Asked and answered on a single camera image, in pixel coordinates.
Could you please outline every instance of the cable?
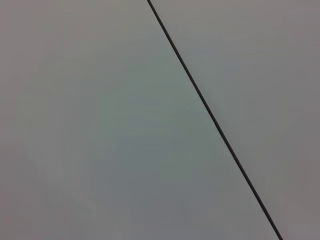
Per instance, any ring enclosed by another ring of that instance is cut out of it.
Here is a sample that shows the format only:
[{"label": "cable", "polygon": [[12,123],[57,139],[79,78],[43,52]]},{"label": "cable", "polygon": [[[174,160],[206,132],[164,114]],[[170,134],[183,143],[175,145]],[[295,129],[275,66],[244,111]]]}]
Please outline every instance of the cable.
[{"label": "cable", "polygon": [[270,214],[268,213],[268,211],[267,211],[267,209],[266,209],[266,207],[265,207],[264,203],[262,202],[262,200],[261,200],[260,196],[258,195],[258,193],[257,193],[257,191],[256,191],[256,189],[255,189],[255,187],[254,187],[254,186],[253,186],[253,184],[251,183],[251,181],[250,181],[250,179],[249,179],[248,175],[246,174],[246,172],[245,172],[244,168],[242,167],[242,165],[241,165],[241,163],[240,163],[240,161],[239,161],[238,157],[236,156],[236,154],[235,154],[234,150],[232,149],[232,147],[231,147],[230,143],[228,142],[228,140],[227,140],[227,138],[226,138],[226,136],[225,136],[224,132],[222,131],[222,129],[221,129],[220,125],[219,125],[219,123],[217,122],[217,120],[216,120],[215,116],[213,115],[213,113],[212,113],[211,109],[209,108],[209,106],[208,106],[208,104],[207,104],[207,102],[206,102],[206,100],[205,100],[204,96],[203,96],[203,95],[202,95],[202,93],[200,92],[200,90],[199,90],[199,88],[198,88],[198,86],[197,86],[197,84],[196,84],[196,82],[195,82],[194,78],[192,77],[191,73],[189,72],[189,70],[188,70],[188,68],[187,68],[187,66],[186,66],[186,64],[185,64],[185,62],[183,61],[183,59],[182,59],[182,57],[181,57],[180,53],[178,52],[178,49],[176,48],[176,46],[175,46],[174,42],[172,41],[172,39],[171,39],[171,37],[170,37],[170,35],[169,35],[169,33],[168,33],[167,29],[165,28],[165,26],[164,26],[163,22],[161,21],[161,19],[160,19],[160,17],[159,17],[159,15],[158,15],[158,13],[156,12],[155,7],[154,7],[154,6],[153,6],[153,4],[151,3],[151,0],[147,0],[147,2],[149,3],[149,5],[150,5],[150,7],[151,7],[151,9],[152,9],[152,11],[153,11],[153,13],[154,13],[154,15],[155,15],[155,17],[156,17],[157,21],[159,22],[159,24],[160,24],[160,26],[161,26],[161,28],[162,28],[162,30],[163,30],[163,32],[164,32],[164,34],[165,34],[166,38],[168,39],[168,41],[169,41],[169,43],[170,43],[170,45],[171,45],[171,47],[172,47],[173,51],[175,52],[175,54],[176,54],[177,58],[179,59],[179,61],[180,61],[181,65],[182,65],[182,67],[183,67],[184,71],[185,71],[185,72],[186,72],[186,74],[188,75],[188,77],[189,77],[189,79],[190,79],[190,81],[191,81],[191,83],[192,83],[193,87],[195,88],[195,90],[196,90],[197,94],[199,95],[199,97],[200,97],[200,99],[201,99],[201,101],[202,101],[203,105],[205,106],[205,109],[207,110],[207,112],[208,112],[208,114],[210,115],[210,117],[211,117],[212,121],[214,122],[214,124],[215,124],[215,126],[216,126],[216,128],[217,128],[217,130],[218,130],[218,132],[219,132],[219,134],[221,135],[221,137],[222,137],[222,139],[223,139],[224,143],[226,144],[227,148],[229,149],[229,151],[230,151],[230,153],[231,153],[231,155],[232,155],[232,157],[233,157],[233,159],[234,159],[235,163],[236,163],[236,164],[237,164],[237,166],[239,167],[239,169],[240,169],[240,171],[241,171],[241,173],[242,173],[243,177],[245,178],[246,182],[248,183],[248,185],[249,185],[249,187],[250,187],[251,191],[253,192],[253,194],[254,194],[254,196],[255,196],[256,200],[258,201],[258,203],[259,203],[260,207],[262,208],[262,210],[263,210],[263,212],[264,212],[264,214],[265,214],[266,218],[268,219],[269,223],[271,224],[271,226],[272,226],[272,228],[273,228],[273,230],[274,230],[275,234],[277,235],[277,237],[279,238],[279,240],[284,240],[284,239],[282,238],[282,236],[281,236],[280,232],[278,231],[278,229],[277,229],[277,227],[276,227],[276,225],[275,225],[274,221],[272,220],[272,218],[271,218]]}]

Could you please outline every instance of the black line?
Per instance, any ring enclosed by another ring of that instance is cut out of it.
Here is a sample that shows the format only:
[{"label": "black line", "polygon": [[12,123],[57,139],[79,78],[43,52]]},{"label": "black line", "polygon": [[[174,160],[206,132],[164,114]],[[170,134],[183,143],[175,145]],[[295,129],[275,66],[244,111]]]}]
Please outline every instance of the black line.
[{"label": "black line", "polygon": [[265,207],[264,203],[262,202],[262,200],[261,200],[260,196],[258,195],[258,193],[257,193],[257,191],[256,191],[256,189],[255,189],[255,187],[254,187],[254,186],[253,186],[253,184],[251,183],[251,181],[250,181],[250,179],[249,179],[248,175],[246,174],[246,172],[245,172],[244,168],[242,167],[242,165],[241,165],[241,163],[240,163],[240,161],[239,161],[238,157],[236,156],[236,154],[235,154],[234,150],[232,149],[232,147],[231,147],[230,143],[228,142],[228,140],[227,140],[227,138],[226,138],[226,136],[225,136],[224,132],[222,131],[222,129],[221,129],[220,125],[219,125],[219,123],[217,122],[217,120],[216,120],[215,116],[213,115],[212,111],[210,110],[210,108],[209,108],[209,106],[208,106],[208,104],[207,104],[207,102],[206,102],[206,100],[205,100],[204,96],[203,96],[203,95],[202,95],[202,93],[200,92],[200,90],[199,90],[199,88],[198,88],[198,86],[197,86],[197,84],[196,84],[196,82],[195,82],[194,78],[192,77],[192,75],[191,75],[191,73],[189,72],[189,70],[188,70],[188,68],[187,68],[187,66],[186,66],[186,64],[185,64],[185,62],[183,61],[183,59],[182,59],[182,57],[181,57],[180,53],[178,52],[178,49],[176,48],[176,46],[175,46],[174,42],[172,41],[172,39],[171,39],[171,37],[170,37],[170,35],[169,35],[169,33],[168,33],[167,29],[165,28],[165,26],[164,26],[163,22],[161,21],[161,19],[160,19],[160,17],[159,17],[159,15],[158,15],[158,13],[156,12],[155,7],[154,7],[154,6],[153,6],[153,4],[151,3],[151,0],[147,0],[147,2],[149,3],[149,5],[150,5],[150,7],[151,7],[151,9],[152,9],[152,11],[153,11],[153,13],[154,13],[154,15],[155,15],[156,19],[158,20],[158,22],[159,22],[159,24],[160,24],[160,26],[161,26],[161,28],[162,28],[162,30],[163,30],[163,32],[164,32],[164,34],[165,34],[166,38],[168,39],[168,41],[169,41],[169,43],[170,43],[171,47],[173,48],[173,51],[175,52],[175,54],[176,54],[176,56],[178,57],[178,59],[179,59],[179,61],[180,61],[181,65],[183,66],[183,69],[185,70],[186,74],[188,75],[188,77],[189,77],[189,79],[190,79],[190,81],[191,81],[191,83],[192,83],[193,87],[195,88],[196,92],[198,93],[198,95],[199,95],[199,97],[200,97],[200,99],[201,99],[201,101],[202,101],[203,105],[205,106],[205,109],[206,109],[206,110],[207,110],[207,112],[209,113],[209,115],[210,115],[211,119],[213,120],[213,122],[214,122],[214,124],[215,124],[216,128],[218,129],[218,131],[219,131],[219,133],[220,133],[220,135],[221,135],[221,137],[222,137],[222,139],[223,139],[224,143],[226,144],[227,148],[229,149],[229,151],[230,151],[231,155],[233,156],[234,161],[236,162],[236,164],[237,164],[237,166],[239,167],[239,169],[240,169],[240,171],[241,171],[242,175],[244,176],[244,178],[245,178],[246,182],[248,183],[248,185],[249,185],[250,189],[252,190],[252,192],[253,192],[253,194],[254,194],[254,196],[255,196],[256,200],[258,201],[258,203],[259,203],[260,207],[262,208],[262,210],[263,210],[263,212],[264,212],[264,214],[265,214],[266,218],[267,218],[267,219],[268,219],[268,221],[270,222],[270,224],[271,224],[271,226],[272,226],[272,228],[273,228],[273,230],[274,230],[275,234],[277,235],[277,237],[279,238],[279,240],[283,240],[283,238],[282,238],[282,236],[281,236],[280,232],[278,231],[278,229],[277,229],[277,227],[276,227],[276,225],[275,225],[274,221],[272,220],[272,218],[271,218],[270,214],[268,213],[268,211],[267,211],[267,209],[266,209],[266,207]]}]

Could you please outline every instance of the plain background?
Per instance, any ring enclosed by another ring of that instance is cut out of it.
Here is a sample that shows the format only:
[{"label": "plain background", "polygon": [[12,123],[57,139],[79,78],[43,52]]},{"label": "plain background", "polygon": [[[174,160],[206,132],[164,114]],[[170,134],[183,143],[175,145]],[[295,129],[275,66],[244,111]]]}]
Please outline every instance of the plain background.
[{"label": "plain background", "polygon": [[320,238],[320,1],[152,0],[282,237]]},{"label": "plain background", "polygon": [[277,239],[147,1],[0,18],[1,239]]}]

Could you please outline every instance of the thin black wire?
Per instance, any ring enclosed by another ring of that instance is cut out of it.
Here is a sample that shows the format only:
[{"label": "thin black wire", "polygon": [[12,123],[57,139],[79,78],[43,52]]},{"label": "thin black wire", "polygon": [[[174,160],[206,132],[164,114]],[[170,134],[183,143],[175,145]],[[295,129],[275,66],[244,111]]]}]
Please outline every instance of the thin black wire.
[{"label": "thin black wire", "polygon": [[182,57],[181,57],[180,53],[178,52],[178,49],[176,48],[176,46],[175,46],[174,42],[172,41],[172,39],[171,39],[171,37],[170,37],[170,35],[169,35],[169,33],[168,33],[167,29],[165,28],[165,26],[164,26],[163,22],[161,21],[161,19],[160,19],[160,17],[159,17],[159,15],[158,15],[158,13],[156,12],[155,7],[153,6],[153,4],[151,3],[151,1],[150,1],[150,0],[147,0],[147,2],[149,3],[149,5],[150,5],[150,7],[151,7],[151,9],[152,9],[152,11],[153,11],[153,13],[154,13],[154,15],[155,15],[156,19],[158,20],[158,22],[159,22],[159,24],[160,24],[160,26],[161,26],[161,28],[162,28],[162,30],[163,30],[163,32],[164,32],[164,34],[165,34],[166,38],[168,39],[168,41],[169,41],[169,43],[170,43],[171,47],[173,48],[173,51],[175,52],[175,54],[176,54],[176,56],[178,57],[178,59],[179,59],[179,61],[180,61],[181,65],[183,66],[183,69],[185,70],[186,74],[188,75],[188,77],[189,77],[189,79],[190,79],[190,81],[191,81],[191,83],[192,83],[193,87],[195,88],[196,92],[198,93],[198,95],[199,95],[199,97],[200,97],[200,99],[201,99],[201,101],[202,101],[203,105],[205,106],[205,109],[206,109],[206,110],[207,110],[207,112],[209,113],[209,115],[210,115],[211,119],[213,120],[213,122],[214,122],[214,124],[215,124],[216,128],[218,129],[218,131],[219,131],[219,133],[220,133],[220,135],[221,135],[221,137],[222,137],[222,139],[223,139],[224,143],[226,144],[226,146],[227,146],[227,148],[229,149],[229,151],[230,151],[230,153],[231,153],[232,157],[234,158],[235,163],[236,163],[236,164],[237,164],[237,166],[239,167],[239,169],[240,169],[240,171],[241,171],[242,175],[244,176],[244,178],[245,178],[246,182],[248,183],[248,185],[249,185],[250,189],[252,190],[252,192],[253,192],[253,194],[254,194],[254,196],[255,196],[256,200],[258,201],[258,203],[259,203],[260,207],[262,208],[262,210],[263,210],[263,212],[264,212],[264,214],[265,214],[266,218],[267,218],[267,219],[268,219],[268,221],[270,222],[270,224],[271,224],[271,226],[272,226],[272,228],[273,228],[273,230],[274,230],[275,234],[277,235],[277,237],[279,238],[279,240],[283,240],[283,238],[282,238],[282,236],[281,236],[280,232],[278,231],[278,229],[277,229],[277,227],[276,227],[276,225],[275,225],[274,221],[272,220],[272,218],[271,218],[270,214],[268,213],[268,211],[267,211],[267,209],[266,209],[266,207],[265,207],[264,203],[262,202],[262,200],[261,200],[260,196],[258,195],[258,193],[257,193],[257,191],[256,191],[256,189],[255,189],[255,187],[254,187],[254,186],[253,186],[253,184],[251,183],[251,181],[250,181],[250,179],[249,179],[248,175],[246,174],[246,172],[245,172],[244,168],[242,167],[242,165],[241,165],[241,163],[240,163],[240,161],[239,161],[238,157],[236,156],[236,154],[235,154],[234,150],[232,149],[232,147],[231,147],[230,143],[228,142],[228,140],[227,140],[227,138],[226,138],[226,136],[225,136],[224,132],[222,131],[222,129],[221,129],[220,125],[219,125],[219,123],[217,122],[217,120],[216,120],[215,116],[213,115],[213,113],[212,113],[211,109],[209,108],[209,106],[208,106],[208,104],[207,104],[207,102],[206,102],[206,100],[205,100],[204,96],[203,96],[203,95],[202,95],[202,93],[200,92],[200,90],[199,90],[199,88],[198,88],[198,86],[197,86],[197,84],[196,84],[196,82],[195,82],[194,78],[192,77],[192,75],[191,75],[191,73],[189,72],[189,70],[188,70],[188,68],[187,68],[187,66],[186,66],[186,64],[185,64],[185,62],[183,61],[183,59],[182,59]]}]

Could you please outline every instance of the gray wall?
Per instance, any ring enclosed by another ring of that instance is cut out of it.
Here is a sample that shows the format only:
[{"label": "gray wall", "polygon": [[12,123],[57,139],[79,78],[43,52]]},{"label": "gray wall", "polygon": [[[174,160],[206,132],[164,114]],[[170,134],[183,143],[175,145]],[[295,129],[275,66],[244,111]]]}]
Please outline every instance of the gray wall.
[{"label": "gray wall", "polygon": [[0,13],[0,239],[276,239],[146,1]]},{"label": "gray wall", "polygon": [[152,2],[284,239],[319,239],[320,1]]}]

